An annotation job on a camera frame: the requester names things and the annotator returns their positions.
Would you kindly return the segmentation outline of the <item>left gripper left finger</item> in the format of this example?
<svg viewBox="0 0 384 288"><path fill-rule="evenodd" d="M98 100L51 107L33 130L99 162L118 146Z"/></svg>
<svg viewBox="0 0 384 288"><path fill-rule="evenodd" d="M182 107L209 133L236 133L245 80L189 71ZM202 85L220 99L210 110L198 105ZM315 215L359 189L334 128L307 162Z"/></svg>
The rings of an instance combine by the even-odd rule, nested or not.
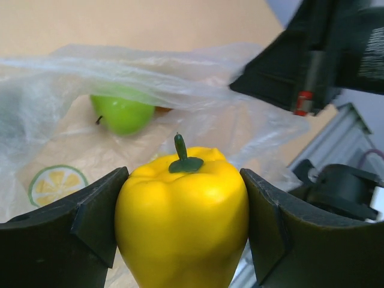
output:
<svg viewBox="0 0 384 288"><path fill-rule="evenodd" d="M91 185L1 224L1 287L104 287L116 254L119 167Z"/></svg>

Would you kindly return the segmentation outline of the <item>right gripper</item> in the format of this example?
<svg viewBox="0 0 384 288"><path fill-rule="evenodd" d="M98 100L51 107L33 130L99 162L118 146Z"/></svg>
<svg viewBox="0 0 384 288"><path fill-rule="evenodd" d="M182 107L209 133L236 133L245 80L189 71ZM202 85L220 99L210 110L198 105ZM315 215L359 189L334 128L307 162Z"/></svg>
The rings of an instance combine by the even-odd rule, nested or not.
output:
<svg viewBox="0 0 384 288"><path fill-rule="evenodd" d="M302 1L290 27L229 88L299 116L318 114L342 89L383 94L383 7Z"/></svg>

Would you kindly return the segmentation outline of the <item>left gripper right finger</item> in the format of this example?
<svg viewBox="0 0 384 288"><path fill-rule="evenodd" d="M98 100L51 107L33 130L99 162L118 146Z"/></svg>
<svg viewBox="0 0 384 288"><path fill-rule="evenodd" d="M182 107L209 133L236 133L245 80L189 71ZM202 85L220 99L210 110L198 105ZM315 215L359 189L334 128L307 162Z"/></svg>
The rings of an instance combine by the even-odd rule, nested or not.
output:
<svg viewBox="0 0 384 288"><path fill-rule="evenodd" d="M382 287L383 223L342 217L242 169L260 287Z"/></svg>

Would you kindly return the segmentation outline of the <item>yellow fruit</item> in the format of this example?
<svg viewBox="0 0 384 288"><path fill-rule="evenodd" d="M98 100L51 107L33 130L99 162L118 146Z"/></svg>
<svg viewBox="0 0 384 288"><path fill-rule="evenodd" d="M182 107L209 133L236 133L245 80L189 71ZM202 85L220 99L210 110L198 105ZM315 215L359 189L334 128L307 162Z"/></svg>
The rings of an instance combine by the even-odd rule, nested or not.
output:
<svg viewBox="0 0 384 288"><path fill-rule="evenodd" d="M229 287L248 238L245 183L218 149L174 144L122 186L119 251L140 287Z"/></svg>

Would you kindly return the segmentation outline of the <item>clear plastic bag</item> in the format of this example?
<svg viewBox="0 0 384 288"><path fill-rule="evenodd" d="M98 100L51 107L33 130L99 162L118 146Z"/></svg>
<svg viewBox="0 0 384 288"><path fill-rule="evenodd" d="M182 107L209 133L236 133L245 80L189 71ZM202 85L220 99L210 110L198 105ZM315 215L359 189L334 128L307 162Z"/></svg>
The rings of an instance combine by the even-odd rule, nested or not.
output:
<svg viewBox="0 0 384 288"><path fill-rule="evenodd" d="M49 205L126 167L187 148L218 149L238 171L297 183L277 149L308 130L304 118L230 90L258 53L252 44L193 52L65 46L46 56L1 59L1 224ZM97 125L90 95L118 86L149 95L150 123L126 136ZM116 240L104 287L140 287Z"/></svg>

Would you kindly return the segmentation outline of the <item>green fruit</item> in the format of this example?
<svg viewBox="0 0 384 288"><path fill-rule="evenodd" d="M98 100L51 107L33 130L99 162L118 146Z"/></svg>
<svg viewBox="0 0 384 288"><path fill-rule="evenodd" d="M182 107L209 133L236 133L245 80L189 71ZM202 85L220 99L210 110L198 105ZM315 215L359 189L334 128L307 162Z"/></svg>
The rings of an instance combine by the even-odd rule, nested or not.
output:
<svg viewBox="0 0 384 288"><path fill-rule="evenodd" d="M155 106L146 103L149 95L129 87L118 86L111 95L105 92L90 95L97 115L96 124L119 136L131 135L145 128L152 120Z"/></svg>

